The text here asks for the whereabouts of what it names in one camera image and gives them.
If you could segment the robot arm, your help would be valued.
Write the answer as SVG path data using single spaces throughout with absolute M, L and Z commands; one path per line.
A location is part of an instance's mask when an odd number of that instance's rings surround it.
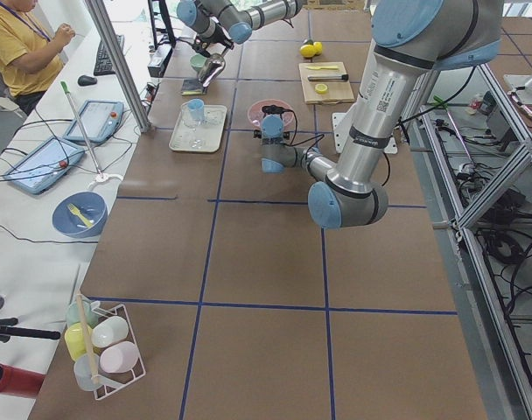
M 337 162 L 312 147 L 282 140 L 283 122 L 262 121 L 262 170 L 300 166 L 315 178 L 311 217 L 322 228 L 365 226 L 386 213 L 388 195 L 371 176 L 418 77 L 430 70 L 474 67 L 500 50 L 501 1 L 381 1 L 371 20 L 374 49 L 364 69 L 366 89 Z
M 227 50 L 246 42 L 254 31 L 276 21 L 290 21 L 302 9 L 302 1 L 265 1 L 238 10 L 231 1 L 180 1 L 177 17 L 196 35 L 192 49 L 209 57 L 207 48 L 221 44 Z

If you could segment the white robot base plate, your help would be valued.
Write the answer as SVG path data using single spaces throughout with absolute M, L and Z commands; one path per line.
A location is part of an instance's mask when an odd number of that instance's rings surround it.
M 396 140 L 392 136 L 368 135 L 364 130 L 354 129 L 352 127 L 353 122 L 353 116 L 348 113 L 332 113 L 332 131 L 337 154 L 344 150 L 349 137 L 353 140 L 359 140 L 360 136 L 364 137 L 363 143 L 374 146 L 387 154 L 398 152 Z

